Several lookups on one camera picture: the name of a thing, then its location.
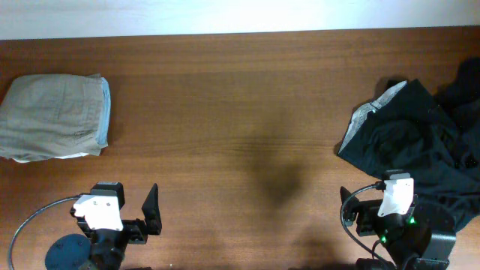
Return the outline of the khaki beige shorts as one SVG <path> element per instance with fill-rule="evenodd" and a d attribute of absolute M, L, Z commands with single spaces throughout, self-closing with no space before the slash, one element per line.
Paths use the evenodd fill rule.
<path fill-rule="evenodd" d="M 99 74 L 16 78 L 1 102 L 1 156 L 37 161 L 108 146 L 111 96 Z"/>

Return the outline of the black garment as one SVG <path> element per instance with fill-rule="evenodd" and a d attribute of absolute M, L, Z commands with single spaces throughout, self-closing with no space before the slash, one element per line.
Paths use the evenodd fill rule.
<path fill-rule="evenodd" d="M 360 106 L 337 154 L 376 178 L 409 173 L 419 201 L 444 208 L 457 231 L 479 216 L 479 126 L 461 130 L 417 79 Z"/>

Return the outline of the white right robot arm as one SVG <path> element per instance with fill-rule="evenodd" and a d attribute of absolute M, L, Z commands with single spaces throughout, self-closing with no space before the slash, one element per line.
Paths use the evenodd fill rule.
<path fill-rule="evenodd" d="M 375 184 L 349 192 L 340 189 L 340 224 L 370 258 L 356 269 L 447 269 L 456 243 L 455 219 L 442 207 L 414 199 L 405 214 L 378 215 L 381 200 L 360 201 L 356 195 Z"/>

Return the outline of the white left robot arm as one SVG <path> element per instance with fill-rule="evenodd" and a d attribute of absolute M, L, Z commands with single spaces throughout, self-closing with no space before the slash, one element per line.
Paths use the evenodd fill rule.
<path fill-rule="evenodd" d="M 120 182 L 98 182 L 82 193 L 70 209 L 82 234 L 58 239 L 46 253 L 47 269 L 119 269 L 128 245 L 145 245 L 162 230 L 158 186 L 142 204 L 143 219 L 125 220 L 125 192 Z"/>

